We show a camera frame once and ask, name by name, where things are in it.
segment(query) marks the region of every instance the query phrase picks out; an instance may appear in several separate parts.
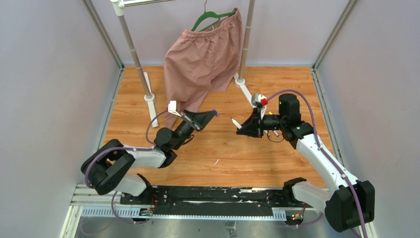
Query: white wall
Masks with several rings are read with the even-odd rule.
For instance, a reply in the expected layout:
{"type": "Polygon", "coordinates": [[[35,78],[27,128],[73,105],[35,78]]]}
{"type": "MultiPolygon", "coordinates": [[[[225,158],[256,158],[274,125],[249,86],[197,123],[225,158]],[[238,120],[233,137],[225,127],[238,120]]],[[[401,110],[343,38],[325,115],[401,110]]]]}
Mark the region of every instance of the white wall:
{"type": "Polygon", "coordinates": [[[378,237],[420,237],[418,0],[359,1],[319,69],[345,164],[376,189],[378,237]]]}
{"type": "MultiPolygon", "coordinates": [[[[92,2],[122,61],[133,64],[112,4],[92,2]]],[[[176,0],[126,8],[140,62],[162,64],[182,31],[191,29],[203,14],[204,2],[176,0]]],[[[346,4],[347,0],[257,0],[247,64],[314,63],[346,4]]],[[[248,0],[208,0],[207,11],[221,14],[238,7],[245,29],[248,5],[248,0]]]]}
{"type": "Polygon", "coordinates": [[[0,237],[58,237],[118,68],[81,1],[0,8],[0,237]]]}

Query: pink pants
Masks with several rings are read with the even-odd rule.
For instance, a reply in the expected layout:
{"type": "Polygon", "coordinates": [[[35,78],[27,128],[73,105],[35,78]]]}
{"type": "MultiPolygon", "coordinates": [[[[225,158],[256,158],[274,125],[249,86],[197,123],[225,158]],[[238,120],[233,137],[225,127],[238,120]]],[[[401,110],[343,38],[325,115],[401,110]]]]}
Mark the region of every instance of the pink pants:
{"type": "MultiPolygon", "coordinates": [[[[177,110],[197,112],[209,90],[225,91],[236,73],[241,48],[242,19],[235,14],[203,32],[184,30],[165,56],[164,76],[168,102],[177,110]]],[[[166,114],[172,128],[176,116],[166,114]]]]}

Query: metal pole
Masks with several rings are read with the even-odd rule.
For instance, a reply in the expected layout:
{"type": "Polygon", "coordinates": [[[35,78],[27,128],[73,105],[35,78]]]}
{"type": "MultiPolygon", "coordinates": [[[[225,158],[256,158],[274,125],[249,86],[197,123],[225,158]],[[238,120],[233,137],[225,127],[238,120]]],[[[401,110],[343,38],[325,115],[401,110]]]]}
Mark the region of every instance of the metal pole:
{"type": "Polygon", "coordinates": [[[138,5],[145,5],[145,4],[150,4],[150,3],[164,2],[164,1],[174,1],[174,0],[124,0],[122,1],[122,5],[124,7],[128,7],[128,6],[138,6],[138,5]]]}
{"type": "Polygon", "coordinates": [[[249,43],[249,36],[251,33],[251,23],[252,23],[252,15],[254,13],[254,4],[255,4],[255,0],[250,0],[250,5],[248,8],[247,25],[245,27],[244,46],[242,48],[241,64],[239,66],[239,77],[238,77],[239,82],[244,80],[243,77],[244,77],[244,70],[245,70],[245,62],[247,61],[248,43],[249,43]]]}
{"type": "Polygon", "coordinates": [[[347,17],[350,15],[350,13],[353,10],[353,7],[358,2],[358,0],[349,0],[347,3],[346,8],[344,9],[343,13],[340,16],[340,19],[338,19],[337,24],[335,25],[334,29],[331,32],[331,35],[329,36],[327,42],[325,43],[324,47],[321,50],[321,53],[319,53],[318,58],[316,58],[315,63],[313,64],[312,68],[314,70],[317,70],[318,67],[321,65],[322,61],[324,60],[329,48],[331,47],[332,43],[335,40],[335,37],[340,33],[341,27],[344,25],[344,23],[347,20],[347,17]]]}
{"type": "Polygon", "coordinates": [[[91,16],[94,24],[96,25],[96,28],[99,31],[99,34],[101,35],[103,41],[106,44],[106,47],[108,48],[109,52],[111,53],[112,57],[114,58],[116,64],[118,67],[123,68],[124,65],[121,62],[121,59],[117,53],[117,50],[115,49],[114,45],[111,42],[111,39],[109,38],[108,33],[106,32],[104,25],[102,24],[101,20],[99,19],[98,13],[95,11],[95,8],[93,7],[91,0],[82,0],[83,4],[86,7],[86,10],[88,11],[89,15],[91,16]]]}
{"type": "Polygon", "coordinates": [[[146,93],[146,97],[152,97],[150,93],[149,86],[147,85],[146,78],[140,64],[139,57],[137,56],[136,48],[134,48],[133,39],[131,39],[130,31],[128,30],[127,22],[125,21],[124,15],[118,16],[119,23],[121,23],[122,31],[124,32],[125,39],[127,40],[128,47],[130,48],[131,57],[134,60],[134,65],[136,66],[137,73],[139,74],[140,81],[142,82],[143,88],[146,93]]]}

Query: white pole connector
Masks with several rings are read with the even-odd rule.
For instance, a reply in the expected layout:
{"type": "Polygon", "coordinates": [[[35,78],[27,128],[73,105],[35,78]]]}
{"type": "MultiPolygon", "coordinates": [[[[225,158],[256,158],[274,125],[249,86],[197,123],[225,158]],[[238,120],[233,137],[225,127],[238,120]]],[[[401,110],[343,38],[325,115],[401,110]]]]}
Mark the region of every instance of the white pole connector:
{"type": "Polygon", "coordinates": [[[110,0],[112,5],[114,6],[114,11],[117,16],[123,16],[124,15],[124,1],[123,0],[110,0]]]}

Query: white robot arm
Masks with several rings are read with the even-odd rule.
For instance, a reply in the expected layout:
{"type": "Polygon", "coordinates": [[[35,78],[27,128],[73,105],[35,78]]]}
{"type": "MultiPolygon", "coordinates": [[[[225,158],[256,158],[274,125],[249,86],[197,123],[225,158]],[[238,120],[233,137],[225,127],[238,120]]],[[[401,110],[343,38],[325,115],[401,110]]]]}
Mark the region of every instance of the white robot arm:
{"type": "MultiPolygon", "coordinates": [[[[170,113],[175,112],[171,104],[168,110],[170,113]]],[[[153,147],[125,146],[117,139],[110,140],[83,163],[81,171],[85,175],[86,185],[94,188],[99,195],[114,190],[139,196],[150,184],[140,174],[128,174],[128,170],[169,166],[177,157],[173,150],[188,143],[193,138],[194,130],[204,129],[217,116],[217,112],[193,113],[184,110],[177,115],[182,117],[183,122],[175,131],[166,127],[159,129],[153,147]]]]}
{"type": "Polygon", "coordinates": [[[255,106],[253,113],[236,134],[261,138],[264,130],[281,130],[284,139],[310,161],[327,185],[328,190],[324,190],[304,178],[287,181],[283,189],[291,203],[305,202],[323,212],[338,232],[359,226],[360,213],[365,223],[374,219],[373,185],[369,181],[359,181],[346,170],[325,147],[313,127],[301,120],[299,100],[294,94],[279,96],[279,115],[261,116],[267,105],[264,96],[255,94],[252,103],[255,106]]]}

